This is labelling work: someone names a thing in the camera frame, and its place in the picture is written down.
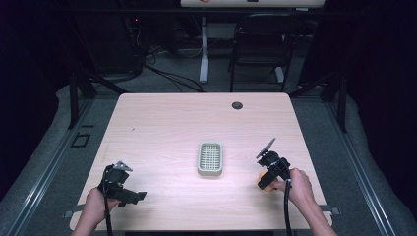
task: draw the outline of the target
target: cable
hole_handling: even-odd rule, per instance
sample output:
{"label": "cable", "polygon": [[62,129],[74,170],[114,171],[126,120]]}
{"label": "cable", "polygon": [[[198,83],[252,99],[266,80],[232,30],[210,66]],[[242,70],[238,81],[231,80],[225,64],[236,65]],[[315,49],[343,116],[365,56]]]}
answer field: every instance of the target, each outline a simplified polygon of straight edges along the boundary
{"label": "cable", "polygon": [[[188,55],[187,53],[185,53],[184,51],[186,51],[186,50],[198,50],[196,53],[194,53],[193,55]],[[200,55],[200,53],[202,52],[202,48],[196,48],[196,49],[179,49],[178,51],[182,54],[182,55],[184,55],[185,57],[188,57],[188,58],[193,58],[193,57],[196,57],[196,56],[198,56],[198,55]]]}
{"label": "cable", "polygon": [[105,214],[105,223],[107,226],[107,235],[112,236],[113,235],[113,229],[111,228],[111,218],[110,218],[110,209],[108,208],[108,202],[107,202],[107,191],[105,189],[105,180],[107,172],[109,168],[104,169],[103,177],[101,179],[101,187],[102,187],[102,194],[104,196],[104,214]]}
{"label": "cable", "polygon": [[148,63],[150,63],[151,65],[154,65],[154,64],[156,63],[156,54],[158,54],[158,53],[160,53],[160,52],[163,52],[163,51],[164,51],[164,50],[162,49],[162,47],[161,47],[161,46],[156,46],[155,48],[150,49],[150,50],[149,50],[149,52],[148,52],[147,57],[145,58],[145,59],[146,59],[146,61],[147,61]]}
{"label": "cable", "polygon": [[285,214],[285,226],[286,226],[288,236],[292,236],[292,230],[291,230],[291,225],[289,222],[289,213],[288,213],[288,199],[289,199],[290,190],[291,190],[291,179],[287,179],[286,185],[285,185],[285,194],[284,194],[284,214]]}
{"label": "cable", "polygon": [[[165,79],[168,79],[169,81],[171,81],[180,91],[182,91],[181,90],[181,88],[179,88],[178,87],[178,85],[177,84],[179,84],[179,85],[182,85],[182,86],[184,86],[184,87],[187,87],[187,88],[189,88],[189,89],[192,89],[192,90],[195,90],[195,91],[198,91],[198,92],[205,92],[204,90],[203,90],[203,87],[201,86],[201,85],[199,85],[197,82],[195,82],[195,81],[193,81],[193,80],[191,80],[191,79],[189,79],[189,78],[186,78],[186,77],[183,77],[183,76],[180,76],[180,75],[175,75],[175,74],[172,74],[172,73],[168,73],[168,72],[163,72],[163,71],[160,71],[160,70],[157,70],[157,69],[155,69],[154,67],[150,67],[150,66],[148,66],[148,65],[145,65],[145,68],[148,68],[148,69],[150,69],[151,71],[153,71],[153,72],[155,72],[155,73],[157,73],[157,74],[159,74],[159,75],[161,75],[162,77],[164,77]],[[182,81],[180,81],[179,79],[183,79],[183,80],[186,80],[186,81],[188,81],[188,82],[191,82],[191,83],[193,83],[194,85],[196,85],[197,87],[193,87],[193,86],[190,86],[190,85],[188,85],[188,84],[186,84],[186,83],[184,83],[184,82],[182,82]]]}

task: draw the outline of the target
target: wooden table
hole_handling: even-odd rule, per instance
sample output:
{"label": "wooden table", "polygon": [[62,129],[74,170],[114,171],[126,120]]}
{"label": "wooden table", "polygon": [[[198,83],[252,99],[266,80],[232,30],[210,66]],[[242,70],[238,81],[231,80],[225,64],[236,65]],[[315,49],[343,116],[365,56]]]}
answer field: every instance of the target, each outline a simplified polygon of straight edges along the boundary
{"label": "wooden table", "polygon": [[[234,109],[239,101],[243,108]],[[285,93],[127,93],[120,96],[81,194],[99,183],[106,165],[124,161],[133,168],[125,189],[148,192],[137,205],[111,212],[113,230],[276,230],[285,229],[283,193],[257,186],[266,170],[256,156],[270,150],[310,176],[319,205],[326,201],[291,101]],[[219,142],[223,170],[198,173],[200,143]],[[290,203],[294,229],[309,228]],[[74,229],[80,213],[73,215]],[[97,227],[105,230],[105,221]]]}

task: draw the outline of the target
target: chair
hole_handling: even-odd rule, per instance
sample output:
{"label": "chair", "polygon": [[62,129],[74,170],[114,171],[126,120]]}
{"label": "chair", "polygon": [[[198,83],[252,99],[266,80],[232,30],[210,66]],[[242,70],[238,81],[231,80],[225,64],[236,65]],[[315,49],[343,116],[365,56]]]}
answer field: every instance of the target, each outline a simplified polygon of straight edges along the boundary
{"label": "chair", "polygon": [[296,15],[253,14],[236,25],[233,51],[229,63],[230,91],[233,91],[235,65],[250,67],[284,67],[284,91],[294,44],[301,33],[303,20]]}

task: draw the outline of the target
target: yellow object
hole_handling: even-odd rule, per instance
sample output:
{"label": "yellow object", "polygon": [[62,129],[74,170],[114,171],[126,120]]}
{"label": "yellow object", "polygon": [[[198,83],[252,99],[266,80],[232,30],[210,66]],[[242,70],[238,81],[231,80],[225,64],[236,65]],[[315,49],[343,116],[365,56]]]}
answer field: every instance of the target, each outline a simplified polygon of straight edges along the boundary
{"label": "yellow object", "polygon": [[[258,176],[258,182],[261,181],[261,178],[265,175],[265,173],[267,173],[267,172],[266,171],[261,171],[260,175]],[[273,190],[273,186],[268,185],[264,188],[264,190],[270,192],[270,191]]]}

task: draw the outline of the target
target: dark background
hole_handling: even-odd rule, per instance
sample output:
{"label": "dark background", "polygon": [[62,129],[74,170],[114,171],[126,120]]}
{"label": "dark background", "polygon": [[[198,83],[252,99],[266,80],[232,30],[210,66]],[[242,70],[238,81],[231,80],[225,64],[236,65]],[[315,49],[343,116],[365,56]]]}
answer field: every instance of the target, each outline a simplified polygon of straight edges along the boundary
{"label": "dark background", "polygon": [[[0,176],[2,198],[50,126],[58,107],[55,92],[69,83],[78,68],[97,69],[93,55],[68,22],[45,11],[56,3],[23,0],[0,5],[0,154],[7,166]],[[320,21],[300,84],[347,65],[343,68],[348,93],[358,104],[370,152],[395,193],[417,217],[417,19],[413,1],[331,0],[325,9],[368,17],[348,23]],[[154,20],[149,28],[152,24],[161,25]],[[119,40],[128,50],[125,38]],[[175,50],[169,41],[163,43]]]}

